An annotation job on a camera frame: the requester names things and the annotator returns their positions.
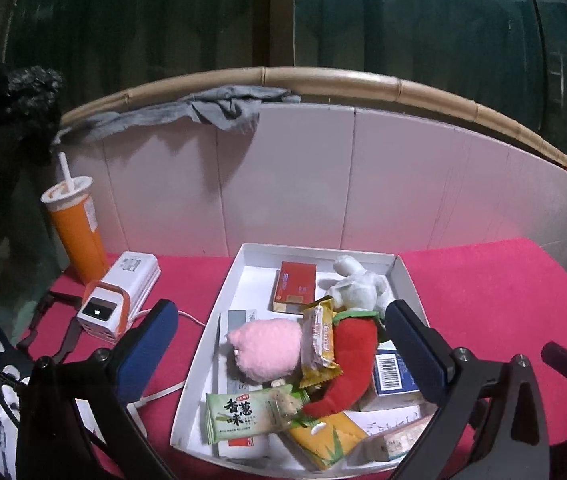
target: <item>white straw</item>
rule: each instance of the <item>white straw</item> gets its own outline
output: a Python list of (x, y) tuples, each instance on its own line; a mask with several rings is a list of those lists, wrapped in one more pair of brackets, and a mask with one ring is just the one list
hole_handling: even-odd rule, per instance
[(59, 162), (62, 165), (62, 173), (64, 174), (66, 186), (68, 186), (68, 192), (72, 193), (75, 191), (75, 183), (70, 176), (70, 168), (68, 167), (68, 161), (66, 160), (66, 154), (64, 152), (59, 152)]

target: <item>table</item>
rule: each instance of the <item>table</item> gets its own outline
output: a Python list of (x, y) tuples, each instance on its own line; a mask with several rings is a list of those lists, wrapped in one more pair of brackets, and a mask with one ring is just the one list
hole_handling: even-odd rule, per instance
[[(542, 346), (554, 340), (567, 348), (567, 274), (543, 250), (525, 239), (402, 254), (415, 283), (430, 325), (453, 347), (465, 346), (482, 359), (508, 361), (522, 353), (529, 357), (539, 381), (550, 443), (567, 439), (567, 380), (541, 362)], [(162, 270), (145, 308), (166, 298), (180, 310), (206, 322), (231, 258), (159, 257)], [(80, 295), (83, 287), (70, 274), (53, 290)], [(40, 324), (30, 347), (34, 358), (53, 354), (74, 315), (71, 307), (56, 304)], [(186, 378), (202, 328), (179, 317), (177, 335), (148, 384), (145, 395)], [(83, 333), (68, 362), (84, 360), (108, 346)], [(217, 478), (218, 466), (170, 447), (170, 430), (180, 393), (150, 402), (140, 409), (148, 440), (181, 478)], [(458, 466), (471, 446), (467, 431), (449, 466)], [(224, 478), (247, 479), (225, 470)], [(387, 474), (368, 475), (375, 480)]]

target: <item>gray fabric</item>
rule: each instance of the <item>gray fabric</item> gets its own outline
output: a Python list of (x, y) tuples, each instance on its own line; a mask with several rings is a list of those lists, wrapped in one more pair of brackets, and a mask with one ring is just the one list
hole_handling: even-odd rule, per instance
[(57, 133), (53, 144), (85, 144), (105, 139), (130, 126), (167, 124), (182, 117), (195, 123), (214, 124), (224, 131), (254, 133), (262, 103), (298, 103), (301, 98), (284, 88), (263, 86), (221, 86), (186, 95), (160, 105), (130, 112), (95, 114)]

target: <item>yellow package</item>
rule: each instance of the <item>yellow package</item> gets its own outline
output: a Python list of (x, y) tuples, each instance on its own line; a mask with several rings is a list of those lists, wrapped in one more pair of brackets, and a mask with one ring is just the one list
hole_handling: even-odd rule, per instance
[(301, 324), (301, 372), (299, 386), (306, 388), (333, 379), (343, 372), (335, 362), (331, 301), (321, 301), (303, 312)]
[(288, 430), (319, 469), (328, 469), (347, 456), (367, 434), (343, 412)]

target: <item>pink fluffy ball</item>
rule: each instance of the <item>pink fluffy ball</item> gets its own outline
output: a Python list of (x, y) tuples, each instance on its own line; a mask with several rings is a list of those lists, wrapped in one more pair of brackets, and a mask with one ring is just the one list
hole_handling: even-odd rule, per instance
[(299, 363), (301, 326), (290, 319), (257, 319), (228, 333), (246, 377), (265, 383), (286, 377)]

